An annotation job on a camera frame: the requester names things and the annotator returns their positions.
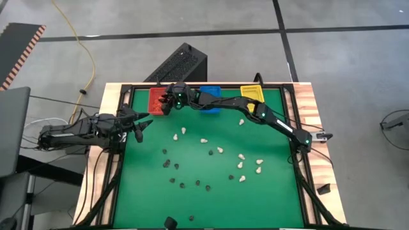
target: gray floor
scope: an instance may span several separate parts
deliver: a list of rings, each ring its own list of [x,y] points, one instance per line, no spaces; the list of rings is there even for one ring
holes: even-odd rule
[[[269,0],[89,0],[57,1],[79,35],[118,35],[220,29],[278,28]],[[279,0],[287,28],[409,24],[407,1]],[[9,22],[47,25],[45,36],[71,36],[49,0],[9,0],[0,26]],[[379,129],[381,119],[409,108],[409,30],[289,34],[300,81],[312,82],[321,119],[334,134],[329,142],[349,224],[408,229],[409,153],[392,147]],[[106,82],[143,81],[181,43],[208,54],[209,81],[290,81],[279,34],[198,36],[88,41],[96,79],[84,104],[99,105]],[[33,95],[74,102],[91,75],[91,63],[75,42],[39,43],[12,84]],[[27,122],[68,119],[73,107],[31,99]],[[39,126],[26,130],[35,135]],[[405,135],[392,140],[409,147]],[[43,161],[62,153],[22,151]],[[82,172],[84,157],[57,161]],[[36,189],[49,183],[37,180]],[[79,189],[56,183],[35,203],[35,229],[66,227]],[[58,199],[64,194],[66,199]]]

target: green mat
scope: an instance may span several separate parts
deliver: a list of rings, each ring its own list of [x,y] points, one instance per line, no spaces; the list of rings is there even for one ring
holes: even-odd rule
[[[283,113],[279,90],[263,92],[266,104]],[[146,112],[148,94],[137,90],[132,108]],[[240,96],[240,90],[223,89],[222,96]],[[242,118],[245,123],[239,126]],[[227,109],[202,114],[185,107],[148,119],[153,123],[144,131],[143,143],[137,143],[133,134],[128,137],[115,228],[163,228],[166,217],[178,221],[180,228],[303,226],[293,166],[287,163],[287,137]],[[187,129],[185,135],[182,127]],[[201,138],[208,143],[201,144]],[[217,146],[224,149],[223,154]],[[242,169],[237,168],[240,153],[245,156]],[[164,168],[167,159],[171,164]],[[255,172],[257,159],[264,160],[261,174]],[[241,175],[246,177],[242,183]]]

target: yellow tray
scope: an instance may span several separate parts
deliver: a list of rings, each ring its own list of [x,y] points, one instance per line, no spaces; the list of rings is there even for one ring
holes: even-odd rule
[[[240,86],[240,92],[242,93],[242,96],[264,102],[263,90],[260,85]],[[253,104],[249,104],[247,107],[250,112],[253,112]]]

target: white object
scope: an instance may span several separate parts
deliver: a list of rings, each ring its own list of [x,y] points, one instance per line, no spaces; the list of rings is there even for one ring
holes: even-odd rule
[[[32,124],[34,124],[34,123],[37,123],[37,122],[50,121],[50,120],[53,120],[53,119],[59,120],[59,121],[64,121],[64,123],[68,125],[68,122],[66,122],[64,119],[61,119],[61,118],[45,118],[45,119],[38,119],[38,120],[36,120],[36,121],[32,121],[32,122],[30,122],[30,123],[24,125],[24,128],[27,128],[28,126],[30,126],[30,125],[32,125]]]

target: blue tray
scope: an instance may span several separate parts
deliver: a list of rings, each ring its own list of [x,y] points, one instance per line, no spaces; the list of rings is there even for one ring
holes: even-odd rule
[[[209,93],[213,96],[222,96],[222,88],[220,86],[200,86],[200,91]],[[217,114],[220,112],[219,108],[210,110],[201,110],[200,112],[205,114]]]

